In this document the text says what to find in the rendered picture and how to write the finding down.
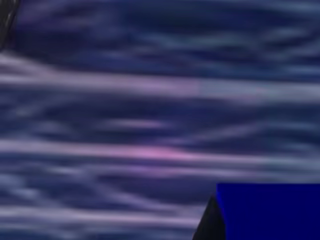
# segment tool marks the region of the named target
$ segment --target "dark object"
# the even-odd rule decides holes
[[[225,220],[216,198],[210,198],[192,240],[226,240]]]
[[[0,50],[5,46],[19,3],[20,0],[0,0]]]

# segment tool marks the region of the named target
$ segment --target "dark corner object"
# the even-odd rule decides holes
[[[192,240],[226,240],[226,226],[218,201],[211,197]]]
[[[15,19],[20,0],[0,0],[0,50]]]

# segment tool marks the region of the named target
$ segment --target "blurry blue background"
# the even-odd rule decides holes
[[[186,240],[217,182],[319,182],[319,13],[22,1],[0,55],[0,239]]]

